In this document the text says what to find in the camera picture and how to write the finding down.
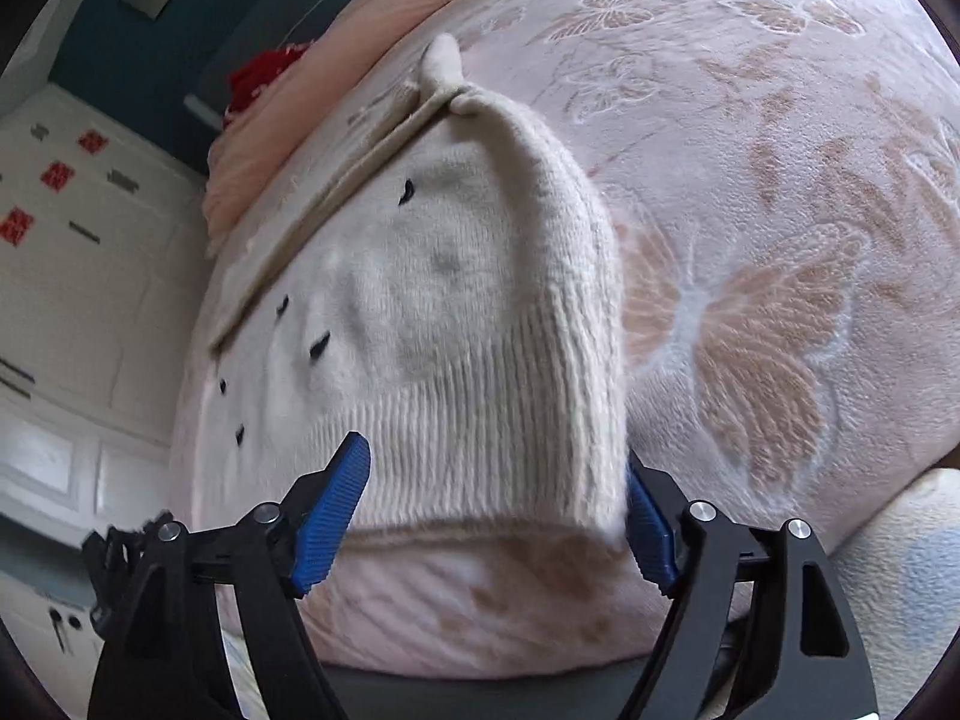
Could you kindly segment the cream knitted sweater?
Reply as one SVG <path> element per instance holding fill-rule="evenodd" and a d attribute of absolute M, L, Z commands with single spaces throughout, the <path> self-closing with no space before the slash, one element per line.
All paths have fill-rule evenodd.
<path fill-rule="evenodd" d="M 364 539 L 613 533 L 625 507 L 622 267 L 597 190 L 435 37 L 329 122 L 220 250 L 179 416 L 195 523 L 366 437 Z"/>

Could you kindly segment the black left gripper far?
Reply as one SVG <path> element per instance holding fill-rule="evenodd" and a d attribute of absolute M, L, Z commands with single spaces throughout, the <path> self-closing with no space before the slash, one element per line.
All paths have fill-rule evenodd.
<path fill-rule="evenodd" d="M 83 564 L 94 590 L 94 606 L 89 612 L 89 621 L 101 639 L 107 639 L 112 616 L 135 574 L 148 538 L 155 536 L 161 525 L 172 520 L 174 517 L 171 512 L 161 511 L 156 518 L 145 522 L 140 530 L 119 530 L 110 525 L 105 535 L 89 532 L 83 539 Z"/>

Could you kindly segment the light blue patterned cloth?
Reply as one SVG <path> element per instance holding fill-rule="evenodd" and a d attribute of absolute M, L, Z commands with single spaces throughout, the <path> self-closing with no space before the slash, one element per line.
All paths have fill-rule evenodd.
<path fill-rule="evenodd" d="M 958 628 L 958 472 L 924 473 L 832 555 L 866 647 L 878 715 L 896 717 Z"/>

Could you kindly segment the white wardrobe with stickers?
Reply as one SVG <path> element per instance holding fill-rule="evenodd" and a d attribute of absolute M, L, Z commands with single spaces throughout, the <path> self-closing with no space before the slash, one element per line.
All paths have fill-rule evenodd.
<path fill-rule="evenodd" d="M 200 177 L 58 86 L 2 122 L 2 619 L 83 717 L 99 639 L 83 538 L 166 504 L 208 278 Z"/>

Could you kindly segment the pink butterfly bed blanket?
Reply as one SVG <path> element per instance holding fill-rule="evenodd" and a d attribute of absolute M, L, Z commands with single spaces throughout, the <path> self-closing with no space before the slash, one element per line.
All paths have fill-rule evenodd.
<path fill-rule="evenodd" d="M 311 169 L 324 125 L 444 34 L 607 211 L 625 465 L 742 522 L 807 518 L 836 546 L 957 445 L 958 67 L 918 0 L 452 0 L 229 236 Z M 646 653 L 665 605 L 622 517 L 457 538 L 352 523 L 301 612 L 329 663 L 490 679 Z"/>

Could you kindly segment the teal padded headboard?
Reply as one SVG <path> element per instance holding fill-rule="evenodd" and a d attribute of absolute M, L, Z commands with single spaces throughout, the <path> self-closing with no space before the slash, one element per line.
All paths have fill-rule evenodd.
<path fill-rule="evenodd" d="M 169 0 L 150 20 L 82 0 L 50 79 L 190 169 L 206 169 L 228 76 L 264 50 L 322 36 L 352 0 Z"/>

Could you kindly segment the red cloth item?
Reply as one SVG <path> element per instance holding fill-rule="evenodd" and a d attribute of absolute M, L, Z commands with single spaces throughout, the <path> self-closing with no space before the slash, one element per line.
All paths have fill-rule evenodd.
<path fill-rule="evenodd" d="M 264 50 L 228 76 L 229 103 L 224 125 L 229 125 L 256 102 L 256 99 L 291 65 L 308 52 L 313 43 L 285 44 Z"/>

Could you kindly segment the pink folded quilt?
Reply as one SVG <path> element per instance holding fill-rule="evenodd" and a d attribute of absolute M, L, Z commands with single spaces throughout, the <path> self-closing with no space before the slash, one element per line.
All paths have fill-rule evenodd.
<path fill-rule="evenodd" d="M 202 213 L 208 255 L 299 145 L 395 44 L 452 0 L 352 0 L 213 142 Z"/>

